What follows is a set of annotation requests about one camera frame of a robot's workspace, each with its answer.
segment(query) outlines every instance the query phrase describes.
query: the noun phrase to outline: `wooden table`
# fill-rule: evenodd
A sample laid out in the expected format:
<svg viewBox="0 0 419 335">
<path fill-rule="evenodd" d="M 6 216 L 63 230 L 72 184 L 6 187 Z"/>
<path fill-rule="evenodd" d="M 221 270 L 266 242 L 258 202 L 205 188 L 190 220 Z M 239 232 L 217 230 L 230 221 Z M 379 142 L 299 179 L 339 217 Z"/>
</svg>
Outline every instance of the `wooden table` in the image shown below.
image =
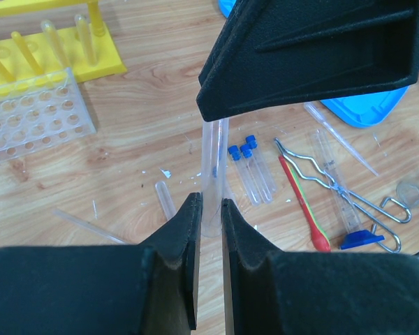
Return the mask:
<svg viewBox="0 0 419 335">
<path fill-rule="evenodd" d="M 138 243 L 165 222 L 154 189 L 157 181 L 167 183 L 177 208 L 190 192 L 200 190 L 202 119 L 195 99 L 197 76 L 225 22 L 216 1 L 117 0 L 104 1 L 101 8 L 128 73 L 80 85 L 96 135 L 0 164 L 0 246 L 112 243 L 54 216 L 56 208 Z M 67 27 L 78 11 L 86 13 L 79 6 L 44 12 L 44 17 L 58 28 Z M 38 32 L 39 24 L 35 15 L 0 20 L 0 38 L 13 29 Z M 419 173 L 419 83 L 381 126 L 357 130 L 333 115 L 329 120 L 381 174 L 375 177 L 332 142 L 348 187 L 357 193 L 379 203 L 395 195 L 402 177 Z M 230 120 L 230 144 L 254 134 L 278 185 L 272 204 L 253 208 L 230 163 L 228 180 L 239 208 L 250 224 L 286 251 L 314 247 L 272 139 L 313 154 L 310 135 L 317 126 L 301 105 Z M 314 173 L 310 167 L 305 171 Z M 329 191 L 309 181 L 302 187 L 320 224 L 330 236 L 339 236 Z M 403 252 L 419 251 L 419 209 L 406 225 L 384 222 L 401 237 Z M 387 241 L 393 245 L 390 237 Z M 359 250 L 382 251 L 378 246 Z M 221 256 L 221 238 L 203 238 L 195 334 L 224 334 Z"/>
</svg>

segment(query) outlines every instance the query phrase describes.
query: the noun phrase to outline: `test tube with blue cap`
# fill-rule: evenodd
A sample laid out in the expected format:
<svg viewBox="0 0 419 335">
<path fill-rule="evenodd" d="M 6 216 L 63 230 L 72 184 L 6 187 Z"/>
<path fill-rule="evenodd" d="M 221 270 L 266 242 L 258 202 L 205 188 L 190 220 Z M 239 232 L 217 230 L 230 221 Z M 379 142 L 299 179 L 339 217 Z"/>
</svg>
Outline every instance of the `test tube with blue cap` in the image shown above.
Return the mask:
<svg viewBox="0 0 419 335">
<path fill-rule="evenodd" d="M 245 166 L 248 171 L 250 171 L 251 176 L 256 184 L 256 187 L 259 190 L 260 197 L 262 198 L 263 202 L 269 204 L 273 201 L 272 194 L 265 183 L 265 179 L 261 171 L 259 170 L 258 164 L 253 157 L 253 153 L 251 152 L 250 145 L 244 144 L 240 147 L 240 151 L 245 158 Z"/>
<path fill-rule="evenodd" d="M 265 162 L 263 153 L 260 150 L 258 142 L 256 141 L 256 137 L 254 135 L 247 136 L 245 141 L 250 146 L 251 152 L 253 152 L 253 157 L 258 164 L 259 170 L 264 176 L 268 189 L 271 193 L 275 193 L 277 191 L 277 185 L 275 184 L 272 173 L 270 172 L 267 163 Z"/>
<path fill-rule="evenodd" d="M 239 151 L 237 145 L 233 145 L 228 148 L 228 153 L 231 155 L 233 162 L 236 165 L 237 173 L 239 174 L 242 183 L 244 184 L 245 191 L 249 197 L 251 204 L 257 206 L 260 204 L 260 195 L 256 185 L 253 181 L 253 177 L 250 174 L 250 171 L 247 170 L 245 161 L 242 159 L 242 155 Z"/>
</svg>

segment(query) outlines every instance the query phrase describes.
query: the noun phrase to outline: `test tube rack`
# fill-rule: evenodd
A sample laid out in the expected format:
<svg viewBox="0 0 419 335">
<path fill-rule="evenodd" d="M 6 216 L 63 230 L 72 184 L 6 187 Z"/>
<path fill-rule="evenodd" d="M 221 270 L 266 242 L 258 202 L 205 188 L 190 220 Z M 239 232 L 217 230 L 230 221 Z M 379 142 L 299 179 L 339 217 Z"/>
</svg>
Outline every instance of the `test tube rack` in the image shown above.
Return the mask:
<svg viewBox="0 0 419 335">
<path fill-rule="evenodd" d="M 127 71 L 107 25 L 98 0 L 5 0 L 0 1 L 0 17 L 86 3 L 90 18 L 76 20 L 76 27 L 0 40 L 0 86 L 55 73 L 70 67 L 77 82 Z"/>
</svg>

